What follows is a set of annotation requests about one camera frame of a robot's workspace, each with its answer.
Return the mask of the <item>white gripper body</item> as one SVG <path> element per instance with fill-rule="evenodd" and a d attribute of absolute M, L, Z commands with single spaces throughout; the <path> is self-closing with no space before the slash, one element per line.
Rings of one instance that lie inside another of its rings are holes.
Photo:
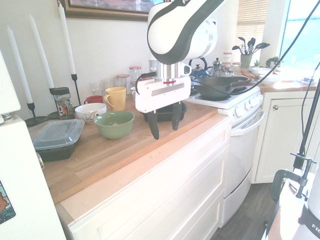
<path fill-rule="evenodd" d="M 184 76 L 175 80 L 175 84 L 171 86 L 164 84 L 162 80 L 139 81 L 135 108 L 141 113 L 148 113 L 187 99 L 191 92 L 191 78 Z"/>

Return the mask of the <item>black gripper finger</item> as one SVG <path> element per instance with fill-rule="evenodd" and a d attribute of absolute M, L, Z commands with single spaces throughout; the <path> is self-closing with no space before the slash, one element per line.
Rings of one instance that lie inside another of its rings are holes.
<path fill-rule="evenodd" d="M 172 129 L 174 131 L 178 130 L 180 119 L 181 119 L 181 113 L 182 113 L 182 102 L 176 102 L 172 105 Z"/>
<path fill-rule="evenodd" d="M 160 134 L 158 127 L 158 114 L 156 110 L 147 113 L 147 122 L 154 139 L 158 140 Z"/>

